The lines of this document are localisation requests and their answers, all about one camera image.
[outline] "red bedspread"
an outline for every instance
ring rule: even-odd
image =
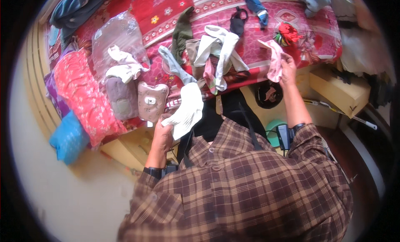
[[[91,48],[92,35],[98,28],[104,25],[110,18],[130,10],[137,15],[139,26],[143,34],[143,44],[147,49],[147,55],[152,61],[148,72],[142,73],[139,80],[147,84],[156,85],[164,83],[169,86],[182,86],[179,78],[169,72],[167,65],[158,53],[160,45],[170,47],[172,32],[179,15],[189,6],[194,6],[192,15],[192,29],[194,38],[201,38],[205,34],[205,25],[218,25],[227,30],[230,28],[230,17],[239,6],[249,12],[249,18],[244,26],[244,33],[236,45],[236,51],[250,68],[250,76],[239,83],[229,83],[228,89],[234,89],[245,85],[266,80],[269,59],[269,50],[261,49],[257,40],[268,41],[278,31],[281,22],[292,24],[303,35],[297,42],[297,47],[289,46],[284,51],[291,54],[297,67],[305,67],[321,62],[333,62],[342,53],[340,32],[333,10],[330,6],[320,10],[313,18],[306,18],[305,4],[299,0],[260,0],[268,10],[269,19],[267,28],[260,30],[258,18],[247,8],[244,0],[154,0],[153,4],[139,0],[107,0],[77,31],[79,48]],[[53,69],[59,56],[59,47],[50,47],[50,68]],[[187,54],[183,59],[185,70],[191,71]],[[141,125],[138,118],[125,122],[127,129],[132,130]]]

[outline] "blue sock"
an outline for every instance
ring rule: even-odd
[[[268,11],[259,0],[245,0],[247,8],[257,14],[260,19],[260,29],[264,30],[268,24]]]

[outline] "pink floral pillow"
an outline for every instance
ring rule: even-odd
[[[107,135],[127,132],[115,118],[107,96],[100,92],[84,49],[65,55],[54,68],[54,79],[58,94],[79,119],[93,147],[99,146]]]

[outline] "plaid shirt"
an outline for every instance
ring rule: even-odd
[[[212,145],[193,137],[189,159],[161,180],[142,173],[121,241],[338,241],[353,214],[339,165],[313,124],[283,157],[260,135],[226,119]]]

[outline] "purple pillow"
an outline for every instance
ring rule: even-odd
[[[61,54],[60,59],[63,58],[63,56],[65,56],[66,54],[70,53],[71,51],[77,51],[77,50],[78,46],[76,42],[70,43]],[[50,99],[51,102],[53,103],[53,106],[56,109],[57,114],[61,118],[64,118],[64,116],[66,116],[69,113],[70,109],[68,105],[65,103],[65,101],[62,99],[62,97],[57,94],[58,90],[56,86],[56,81],[54,80],[53,71],[44,76],[44,84],[46,85],[47,88],[46,97]]]

